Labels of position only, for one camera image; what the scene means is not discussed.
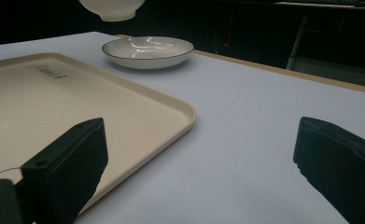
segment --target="white tabletop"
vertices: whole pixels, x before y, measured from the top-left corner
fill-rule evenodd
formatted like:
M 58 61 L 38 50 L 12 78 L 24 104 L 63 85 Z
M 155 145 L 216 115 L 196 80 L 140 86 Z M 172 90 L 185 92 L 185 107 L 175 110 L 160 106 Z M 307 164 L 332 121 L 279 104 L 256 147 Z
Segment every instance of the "white tabletop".
M 346 223 L 292 156 L 300 118 L 365 138 L 365 92 L 193 54 L 135 71 L 103 54 L 113 35 L 86 33 L 0 46 L 0 60 L 59 52 L 192 104 L 193 128 L 77 220 L 102 223 Z

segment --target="white plate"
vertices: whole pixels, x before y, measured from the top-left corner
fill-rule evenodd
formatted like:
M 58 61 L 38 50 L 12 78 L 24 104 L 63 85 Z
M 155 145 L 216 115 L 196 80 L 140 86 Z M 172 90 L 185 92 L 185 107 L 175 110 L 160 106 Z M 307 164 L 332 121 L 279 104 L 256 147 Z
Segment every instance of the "white plate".
M 157 69 L 183 63 L 194 46 L 185 40 L 162 36 L 130 37 L 110 41 L 103 52 L 114 63 L 134 69 Z

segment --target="tray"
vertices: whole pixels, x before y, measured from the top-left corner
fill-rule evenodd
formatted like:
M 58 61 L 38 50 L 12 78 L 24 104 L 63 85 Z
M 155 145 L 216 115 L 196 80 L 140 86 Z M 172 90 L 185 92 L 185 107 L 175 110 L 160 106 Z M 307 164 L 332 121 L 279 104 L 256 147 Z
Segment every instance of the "tray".
M 103 118 L 109 163 L 85 210 L 191 128 L 172 96 L 58 53 L 0 61 L 0 172 L 20 167 L 81 121 Z M 21 179 L 20 170 L 0 178 Z

